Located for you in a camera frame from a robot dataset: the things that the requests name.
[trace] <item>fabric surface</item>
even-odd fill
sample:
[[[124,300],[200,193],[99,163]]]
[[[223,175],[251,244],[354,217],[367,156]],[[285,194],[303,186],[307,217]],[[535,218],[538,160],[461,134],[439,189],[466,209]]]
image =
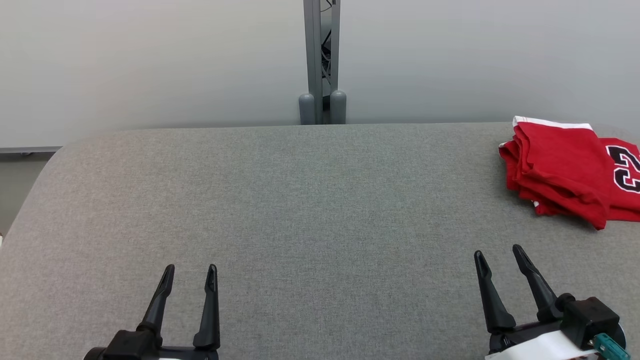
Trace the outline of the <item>fabric surface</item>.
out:
[[[544,123],[514,118],[514,140],[520,148],[515,181],[523,188],[540,194],[529,200],[549,208],[565,209],[600,230],[609,216],[611,159],[598,136],[588,124]]]
[[[616,138],[601,138],[614,163],[609,177],[611,214],[609,218],[640,222],[640,152],[636,145]]]
[[[545,200],[544,196],[540,195],[534,190],[520,186],[520,184],[518,184],[517,179],[519,177],[522,177],[518,176],[518,171],[520,171],[518,164],[521,164],[520,145],[518,143],[521,141],[516,136],[514,136],[514,138],[514,140],[510,140],[498,146],[498,153],[504,160],[504,164],[506,166],[507,189],[518,192],[518,195],[521,199],[531,200],[534,204],[536,214],[538,215],[569,215],[569,211],[561,208],[556,204],[553,204],[549,200]]]
[[[639,143],[624,131],[600,136]],[[81,359],[134,329],[167,264],[166,345],[218,267],[221,359],[482,359],[473,253],[518,323],[511,246],[640,341],[640,224],[537,217],[504,186],[510,123],[172,129],[62,148],[0,249],[3,359]]]

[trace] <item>teal connector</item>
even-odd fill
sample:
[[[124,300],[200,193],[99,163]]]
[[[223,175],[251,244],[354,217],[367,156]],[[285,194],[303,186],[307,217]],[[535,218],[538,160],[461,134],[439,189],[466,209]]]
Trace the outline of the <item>teal connector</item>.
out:
[[[606,360],[630,360],[631,355],[605,333],[593,338],[593,348]]]

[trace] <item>red fabric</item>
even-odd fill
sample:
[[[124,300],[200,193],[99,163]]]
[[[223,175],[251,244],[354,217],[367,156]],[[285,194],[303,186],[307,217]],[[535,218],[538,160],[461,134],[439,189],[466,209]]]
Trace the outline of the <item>red fabric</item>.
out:
[[[620,139],[601,138],[600,142],[613,162],[609,220],[640,222],[640,152]]]
[[[531,200],[538,215],[577,215],[603,229],[606,220],[640,222],[640,151],[590,128],[518,118],[500,145],[507,188]]]
[[[519,153],[515,172],[516,146],[505,144],[500,152],[508,163],[508,187],[537,201],[539,215],[573,214],[603,229],[609,216],[611,159],[593,130],[518,122],[514,132]]]

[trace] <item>white trim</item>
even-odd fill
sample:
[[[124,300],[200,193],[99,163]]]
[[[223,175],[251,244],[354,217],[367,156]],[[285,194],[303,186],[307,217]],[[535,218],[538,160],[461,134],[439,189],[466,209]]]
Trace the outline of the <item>white trim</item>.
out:
[[[539,124],[539,125],[544,125],[544,126],[552,126],[552,127],[560,127],[562,129],[589,129],[589,130],[593,130],[591,128],[591,125],[589,125],[589,124],[563,124],[561,122],[554,122],[554,121],[542,120],[542,119],[534,119],[534,118],[531,118],[531,117],[523,117],[523,116],[515,116],[515,117],[513,117],[513,126],[518,125],[519,122],[531,122],[533,124]]]
[[[561,330],[547,332],[537,338],[514,345],[502,352],[490,354],[485,360],[597,360],[595,349],[582,350]]]

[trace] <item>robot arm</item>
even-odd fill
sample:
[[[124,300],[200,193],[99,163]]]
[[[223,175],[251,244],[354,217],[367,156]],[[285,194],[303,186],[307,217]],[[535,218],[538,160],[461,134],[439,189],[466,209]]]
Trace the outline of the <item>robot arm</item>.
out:
[[[524,249],[513,245],[520,271],[526,276],[538,307],[538,321],[516,325],[498,295],[491,269],[476,251],[486,329],[491,333],[486,360],[627,360],[620,317],[597,298],[576,301],[571,294],[557,297]]]
[[[91,349],[84,360],[218,360],[218,270],[213,264],[209,265],[207,273],[200,331],[193,337],[193,348],[163,346],[160,331],[164,305],[171,293],[174,272],[173,265],[167,266],[164,270],[147,312],[135,331],[118,331],[109,346]]]

